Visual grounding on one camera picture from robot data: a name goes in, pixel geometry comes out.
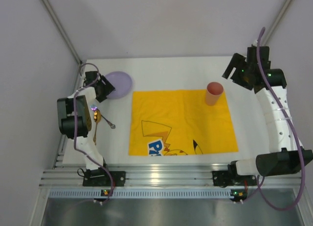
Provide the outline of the purple plastic plate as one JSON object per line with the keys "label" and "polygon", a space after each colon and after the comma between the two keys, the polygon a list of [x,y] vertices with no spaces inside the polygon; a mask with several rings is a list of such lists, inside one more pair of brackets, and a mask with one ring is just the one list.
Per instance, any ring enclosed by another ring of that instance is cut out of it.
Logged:
{"label": "purple plastic plate", "polygon": [[105,75],[105,78],[115,88],[115,90],[107,96],[108,99],[120,99],[126,96],[133,87],[131,76],[122,71],[110,72]]}

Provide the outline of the iridescent fork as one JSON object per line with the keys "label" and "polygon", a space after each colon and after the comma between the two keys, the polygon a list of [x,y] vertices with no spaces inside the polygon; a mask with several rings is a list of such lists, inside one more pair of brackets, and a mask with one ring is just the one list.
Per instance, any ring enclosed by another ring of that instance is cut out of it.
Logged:
{"label": "iridescent fork", "polygon": [[101,114],[101,112],[100,112],[100,110],[98,109],[97,106],[95,106],[94,104],[92,104],[92,105],[90,106],[90,108],[91,108],[94,112],[95,112],[95,111],[98,111],[98,112],[100,113],[101,117],[109,124],[109,126],[110,126],[111,129],[115,129],[115,128],[116,128],[116,126],[115,126],[113,123],[111,123],[108,119],[106,119],[106,118]]}

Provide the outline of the gold spoon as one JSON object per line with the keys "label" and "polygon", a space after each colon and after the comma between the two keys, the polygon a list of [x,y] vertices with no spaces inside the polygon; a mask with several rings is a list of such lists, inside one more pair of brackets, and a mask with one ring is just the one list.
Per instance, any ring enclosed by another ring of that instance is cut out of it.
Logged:
{"label": "gold spoon", "polygon": [[97,138],[96,138],[96,136],[97,136],[97,127],[98,127],[99,122],[101,121],[101,118],[102,118],[102,116],[101,116],[100,111],[98,109],[96,109],[94,111],[94,115],[93,115],[93,119],[94,119],[94,122],[95,122],[95,130],[94,130],[93,142],[94,142],[95,145],[96,145],[96,140],[97,140]]}

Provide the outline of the pink plastic cup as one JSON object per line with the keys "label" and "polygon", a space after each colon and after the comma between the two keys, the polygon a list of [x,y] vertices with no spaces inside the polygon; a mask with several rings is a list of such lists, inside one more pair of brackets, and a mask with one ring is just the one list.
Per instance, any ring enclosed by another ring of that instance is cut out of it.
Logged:
{"label": "pink plastic cup", "polygon": [[209,106],[214,106],[224,92],[223,86],[218,82],[211,82],[206,87],[205,102]]}

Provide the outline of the yellow Pikachu cloth placemat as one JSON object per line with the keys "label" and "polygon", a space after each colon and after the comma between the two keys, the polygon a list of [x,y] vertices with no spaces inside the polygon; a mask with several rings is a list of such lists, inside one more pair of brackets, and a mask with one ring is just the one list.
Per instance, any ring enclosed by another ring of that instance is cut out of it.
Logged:
{"label": "yellow Pikachu cloth placemat", "polygon": [[226,95],[214,106],[205,90],[133,93],[130,156],[186,156],[238,152]]}

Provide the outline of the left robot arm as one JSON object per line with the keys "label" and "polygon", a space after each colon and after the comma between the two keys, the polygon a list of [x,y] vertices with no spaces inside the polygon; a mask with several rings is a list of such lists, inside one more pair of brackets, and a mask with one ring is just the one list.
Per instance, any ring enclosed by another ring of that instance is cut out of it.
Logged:
{"label": "left robot arm", "polygon": [[86,169],[90,171],[105,167],[104,158],[93,139],[96,131],[95,107],[114,90],[115,87],[105,76],[97,71],[88,71],[81,88],[57,100],[59,130],[73,141],[74,150],[83,155]]}

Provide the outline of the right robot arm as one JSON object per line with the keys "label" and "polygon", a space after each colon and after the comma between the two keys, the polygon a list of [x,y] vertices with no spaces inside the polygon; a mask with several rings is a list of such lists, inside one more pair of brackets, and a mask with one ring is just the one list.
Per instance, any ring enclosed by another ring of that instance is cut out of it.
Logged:
{"label": "right robot arm", "polygon": [[281,69],[271,69],[269,47],[250,46],[247,55],[235,53],[223,78],[253,90],[262,109],[269,137],[269,152],[251,159],[232,161],[228,168],[237,176],[279,176],[301,170],[297,144],[289,123],[287,82]]}

